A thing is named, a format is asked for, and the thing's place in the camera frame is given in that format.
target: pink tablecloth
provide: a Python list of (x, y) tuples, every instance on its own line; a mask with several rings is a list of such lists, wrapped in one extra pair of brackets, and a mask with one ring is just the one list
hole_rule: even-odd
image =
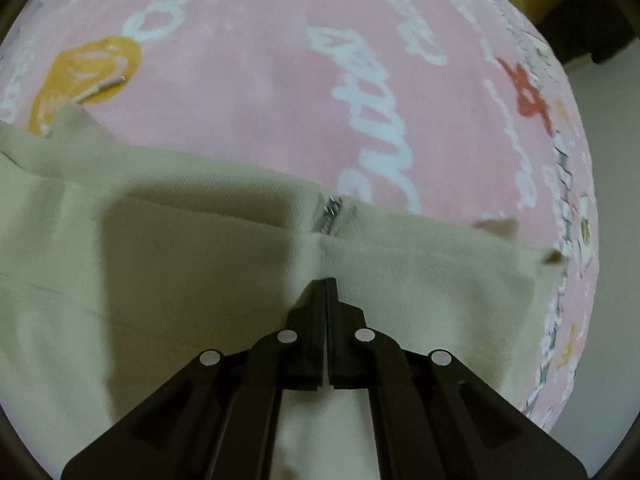
[(0, 48), (0, 119), (89, 100), (122, 141), (289, 173), (447, 222), (515, 216), (570, 257), (519, 405), (548, 430), (598, 273), (589, 149), (562, 67), (505, 0), (31, 0)]

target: beige pants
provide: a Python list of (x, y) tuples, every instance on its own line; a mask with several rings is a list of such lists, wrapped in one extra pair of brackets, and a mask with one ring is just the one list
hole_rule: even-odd
[[(561, 258), (271, 171), (124, 146), (78, 106), (0, 122), (0, 399), (54, 476), (200, 350), (249, 348), (310, 280), (406, 349), (453, 352), (518, 405)], [(377, 477), (366, 396), (287, 393), (274, 479)]]

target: silver rivet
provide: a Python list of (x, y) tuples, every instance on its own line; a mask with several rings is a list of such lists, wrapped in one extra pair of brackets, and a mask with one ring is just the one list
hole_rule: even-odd
[(356, 339), (363, 343), (368, 343), (376, 338), (376, 333), (368, 328), (356, 330)]
[(438, 350), (431, 354), (431, 360), (438, 366), (447, 366), (451, 364), (451, 354), (444, 350)]
[(215, 350), (207, 350), (200, 354), (200, 362), (205, 366), (217, 365), (220, 362), (220, 354)]
[(278, 334), (278, 341), (281, 343), (293, 343), (296, 339), (298, 339), (298, 334), (293, 330), (283, 330)]

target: metal zipper pull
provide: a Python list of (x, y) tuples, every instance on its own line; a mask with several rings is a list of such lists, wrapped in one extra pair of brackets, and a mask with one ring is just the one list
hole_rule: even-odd
[(330, 196), (329, 200), (324, 206), (324, 211), (320, 215), (320, 218), (318, 218), (318, 220), (316, 221), (314, 232), (321, 233), (323, 235), (329, 234), (331, 232), (331, 228), (334, 225), (335, 219), (338, 217), (341, 210), (342, 199), (340, 197), (334, 198)]

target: white wall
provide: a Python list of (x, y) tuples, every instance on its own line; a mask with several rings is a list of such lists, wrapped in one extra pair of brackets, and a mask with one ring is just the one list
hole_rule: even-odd
[(593, 158), (600, 277), (574, 392), (551, 434), (593, 474), (640, 411), (640, 43), (569, 79)]

